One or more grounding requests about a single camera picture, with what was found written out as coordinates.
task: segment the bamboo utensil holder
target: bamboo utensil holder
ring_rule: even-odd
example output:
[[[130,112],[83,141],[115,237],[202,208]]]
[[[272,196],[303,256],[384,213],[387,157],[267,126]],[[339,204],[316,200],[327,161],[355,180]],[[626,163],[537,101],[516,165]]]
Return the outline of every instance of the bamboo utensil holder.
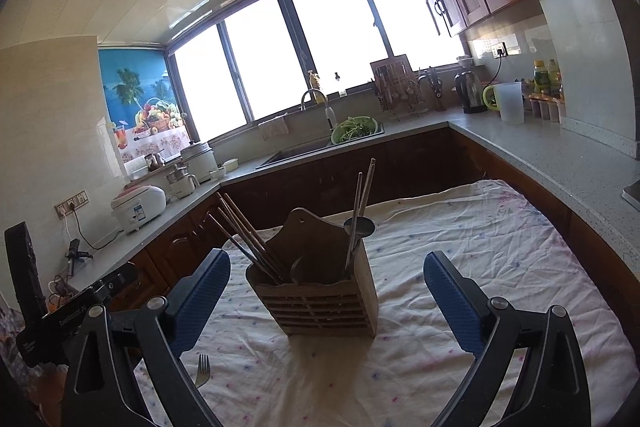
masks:
[[[345,271],[349,235],[343,227],[295,208],[266,245],[289,270],[300,264],[300,280],[280,285],[255,264],[246,270],[255,294],[287,335],[376,336],[378,296],[363,241]]]

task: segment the blue gripper pad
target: blue gripper pad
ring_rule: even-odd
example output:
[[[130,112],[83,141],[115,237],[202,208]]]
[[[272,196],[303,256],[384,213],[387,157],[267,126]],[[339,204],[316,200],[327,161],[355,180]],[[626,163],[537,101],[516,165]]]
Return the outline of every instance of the blue gripper pad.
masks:
[[[493,317],[480,286],[462,277],[441,251],[427,254],[424,281],[460,347],[479,358],[486,344],[486,322]]]
[[[169,293],[164,315],[170,330],[169,346],[176,357],[193,349],[230,274],[228,254],[224,250],[211,250],[193,275],[180,279]]]

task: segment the plastic pitcher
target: plastic pitcher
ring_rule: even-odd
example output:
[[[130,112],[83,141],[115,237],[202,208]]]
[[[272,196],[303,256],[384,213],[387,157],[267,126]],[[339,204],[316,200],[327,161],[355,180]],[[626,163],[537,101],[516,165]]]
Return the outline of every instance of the plastic pitcher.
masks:
[[[486,99],[490,90],[494,91],[496,103],[491,103]],[[482,99],[486,107],[500,111],[500,118],[504,123],[524,123],[522,87],[519,82],[486,86],[482,93]]]

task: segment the green pitcher handle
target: green pitcher handle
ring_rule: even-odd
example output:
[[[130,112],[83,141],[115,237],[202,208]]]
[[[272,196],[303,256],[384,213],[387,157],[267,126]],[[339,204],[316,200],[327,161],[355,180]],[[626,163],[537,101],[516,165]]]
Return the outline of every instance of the green pitcher handle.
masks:
[[[486,99],[486,95],[488,93],[489,90],[494,90],[495,86],[486,86],[484,88],[484,91],[482,92],[482,100],[484,100],[484,105],[486,105],[486,107],[488,107],[489,109],[493,110],[493,111],[500,111],[500,109],[498,108],[498,104],[497,103],[491,103]]]

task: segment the metal screw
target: metal screw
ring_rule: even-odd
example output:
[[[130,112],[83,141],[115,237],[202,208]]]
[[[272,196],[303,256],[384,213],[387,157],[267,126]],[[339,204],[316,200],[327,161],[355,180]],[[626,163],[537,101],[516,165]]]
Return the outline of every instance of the metal screw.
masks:
[[[99,317],[102,315],[102,310],[104,308],[102,306],[91,306],[89,308],[89,316],[94,319],[95,317]]]
[[[505,310],[509,306],[509,301],[503,297],[493,297],[491,299],[491,306],[497,310]]]
[[[556,317],[564,317],[566,315],[566,310],[562,308],[562,306],[558,306],[557,304],[551,307],[551,312]]]
[[[150,310],[157,310],[164,306],[164,297],[151,297],[146,303],[146,307]]]

